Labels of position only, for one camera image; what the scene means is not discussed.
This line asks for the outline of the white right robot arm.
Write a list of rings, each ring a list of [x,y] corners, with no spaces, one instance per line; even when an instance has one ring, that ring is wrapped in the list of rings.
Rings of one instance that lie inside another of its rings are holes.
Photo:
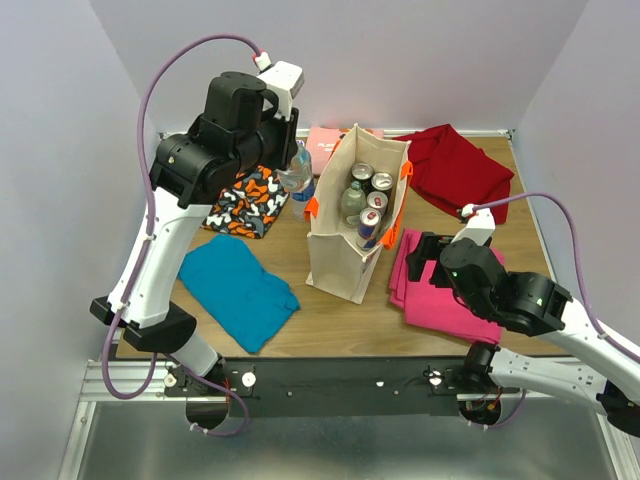
[[[615,336],[598,332],[566,289],[538,273],[507,271],[488,245],[425,232],[406,257],[409,280],[419,281],[428,262],[435,264],[430,283],[450,289],[475,317],[559,346],[582,363],[563,365],[476,341],[452,378],[455,388],[543,393],[589,407],[638,436],[639,362],[630,357],[638,348],[613,346]]]

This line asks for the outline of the red bull can front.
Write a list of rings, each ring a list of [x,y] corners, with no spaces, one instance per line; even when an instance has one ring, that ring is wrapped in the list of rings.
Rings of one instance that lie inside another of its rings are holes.
[[[373,208],[361,211],[358,224],[357,246],[362,250],[370,250],[376,244],[376,238],[381,226],[380,212]]]

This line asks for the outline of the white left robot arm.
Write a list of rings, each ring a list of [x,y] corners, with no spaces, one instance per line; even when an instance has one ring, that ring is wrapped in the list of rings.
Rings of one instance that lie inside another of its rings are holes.
[[[153,206],[116,286],[96,298],[91,313],[123,328],[141,352],[169,354],[186,366],[201,395],[222,380],[218,353],[197,333],[193,316],[171,302],[191,241],[223,189],[262,165],[285,169],[297,150],[300,67],[277,62],[257,76],[224,72],[208,88],[201,113],[184,134],[160,142],[151,166]]]

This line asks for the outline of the beige canvas tote bag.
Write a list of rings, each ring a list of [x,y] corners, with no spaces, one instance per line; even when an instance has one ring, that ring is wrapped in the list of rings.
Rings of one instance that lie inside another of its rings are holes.
[[[358,125],[339,141],[319,177],[315,195],[305,208],[311,271],[307,283],[360,304],[383,249],[392,248],[401,232],[407,191],[413,175],[410,144],[381,139]],[[369,250],[357,245],[358,231],[341,218],[340,200],[349,186],[351,168],[358,162],[391,176],[390,202],[381,232]]]

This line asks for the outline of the green glass bottle front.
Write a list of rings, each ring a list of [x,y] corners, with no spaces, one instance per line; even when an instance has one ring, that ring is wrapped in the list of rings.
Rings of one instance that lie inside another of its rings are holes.
[[[313,179],[311,155],[302,140],[297,140],[297,151],[286,170],[277,170],[280,184],[289,193],[304,191]]]

